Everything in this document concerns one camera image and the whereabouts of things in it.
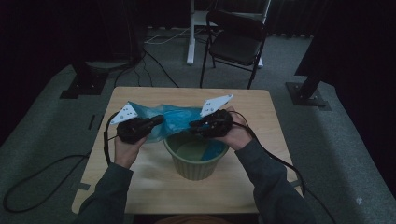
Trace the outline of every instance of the person's right hand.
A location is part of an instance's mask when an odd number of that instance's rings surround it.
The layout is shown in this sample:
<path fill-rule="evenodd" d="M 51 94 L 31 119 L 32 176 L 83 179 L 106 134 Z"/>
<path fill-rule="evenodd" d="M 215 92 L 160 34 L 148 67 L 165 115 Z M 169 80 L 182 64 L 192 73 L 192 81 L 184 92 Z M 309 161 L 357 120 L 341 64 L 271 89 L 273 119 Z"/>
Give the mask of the person's right hand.
<path fill-rule="evenodd" d="M 114 145 L 116 148 L 114 163 L 127 169 L 131 168 L 132 164 L 134 164 L 134 161 L 137 158 L 139 149 L 146 142 L 146 140 L 147 137 L 144 137 L 134 144 L 129 144 L 122 142 L 121 139 L 117 136 L 114 139 Z"/>
<path fill-rule="evenodd" d="M 227 111 L 235 111 L 235 109 L 230 106 L 226 109 Z M 233 116 L 233 122 L 242 124 L 247 126 L 245 120 L 238 116 L 238 114 L 230 112 L 231 116 Z M 215 138 L 220 140 L 221 142 L 227 144 L 234 150 L 239 150 L 242 147 L 246 146 L 253 138 L 250 136 L 248 131 L 240 126 L 233 125 L 231 130 L 225 135 L 224 137 L 217 137 Z"/>

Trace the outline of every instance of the person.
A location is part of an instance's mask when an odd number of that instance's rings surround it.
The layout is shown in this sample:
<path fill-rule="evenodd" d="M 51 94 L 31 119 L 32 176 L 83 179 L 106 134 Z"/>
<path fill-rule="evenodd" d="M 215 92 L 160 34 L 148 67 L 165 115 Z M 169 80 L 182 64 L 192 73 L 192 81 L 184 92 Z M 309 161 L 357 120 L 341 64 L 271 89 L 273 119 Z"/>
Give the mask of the person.
<path fill-rule="evenodd" d="M 228 111 L 235 111 L 232 106 Z M 246 125 L 236 113 L 233 121 Z M 253 197 L 260 212 L 261 223 L 316 223 L 304 198 L 287 180 L 284 165 L 272 160 L 243 127 L 233 125 L 224 136 L 216 138 L 230 146 L 245 168 L 254 186 Z M 115 138 L 115 159 L 97 183 L 94 193 L 81 205 L 74 223 L 122 223 L 139 148 L 146 138 L 134 145 Z"/>

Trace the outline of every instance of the green bucket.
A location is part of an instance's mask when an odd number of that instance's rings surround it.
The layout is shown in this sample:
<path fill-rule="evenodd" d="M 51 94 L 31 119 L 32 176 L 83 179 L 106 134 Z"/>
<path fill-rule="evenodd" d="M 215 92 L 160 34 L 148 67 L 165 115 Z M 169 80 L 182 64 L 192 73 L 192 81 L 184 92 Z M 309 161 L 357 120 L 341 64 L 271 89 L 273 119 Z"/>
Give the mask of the green bucket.
<path fill-rule="evenodd" d="M 215 171 L 219 159 L 228 151 L 224 143 L 200 135 L 181 132 L 163 140 L 172 155 L 177 172 L 189 180 L 202 180 Z"/>

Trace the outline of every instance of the black chair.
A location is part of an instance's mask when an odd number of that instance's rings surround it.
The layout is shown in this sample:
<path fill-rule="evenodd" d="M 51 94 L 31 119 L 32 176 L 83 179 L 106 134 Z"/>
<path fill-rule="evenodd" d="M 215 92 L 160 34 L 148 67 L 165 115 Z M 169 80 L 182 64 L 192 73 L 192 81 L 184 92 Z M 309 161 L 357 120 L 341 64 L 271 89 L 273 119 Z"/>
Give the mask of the black chair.
<path fill-rule="evenodd" d="M 247 88 L 256 76 L 267 32 L 261 21 L 222 10 L 211 10 L 206 15 L 208 38 L 205 46 L 200 88 L 204 81 L 207 53 L 215 62 L 225 63 L 251 72 Z"/>

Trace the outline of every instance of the chair leg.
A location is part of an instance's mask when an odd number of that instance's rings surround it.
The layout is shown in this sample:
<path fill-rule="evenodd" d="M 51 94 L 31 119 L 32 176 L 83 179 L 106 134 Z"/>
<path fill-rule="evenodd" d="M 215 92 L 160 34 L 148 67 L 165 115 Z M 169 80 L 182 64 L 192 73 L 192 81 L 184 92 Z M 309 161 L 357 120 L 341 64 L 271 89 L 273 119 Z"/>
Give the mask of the chair leg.
<path fill-rule="evenodd" d="M 199 87 L 202 88 L 202 83 L 204 82 L 204 72 L 205 72 L 205 66 L 206 66 L 206 57 L 207 57 L 207 50 L 209 48 L 209 40 L 206 41 L 206 46 L 205 46 L 205 56 L 204 56 L 204 62 L 202 64 L 202 71 L 201 71 L 201 80 L 199 82 Z"/>
<path fill-rule="evenodd" d="M 254 65 L 253 65 L 253 70 L 252 70 L 251 75 L 250 75 L 250 80 L 248 81 L 248 84 L 247 84 L 247 89 L 248 90 L 250 90 L 251 82 L 253 81 L 254 77 L 256 76 L 258 64 L 259 64 L 259 60 L 257 60 L 257 62 L 255 62 Z"/>
<path fill-rule="evenodd" d="M 213 57 L 213 56 L 212 56 L 212 63 L 213 63 L 213 67 L 216 68 L 215 57 Z"/>

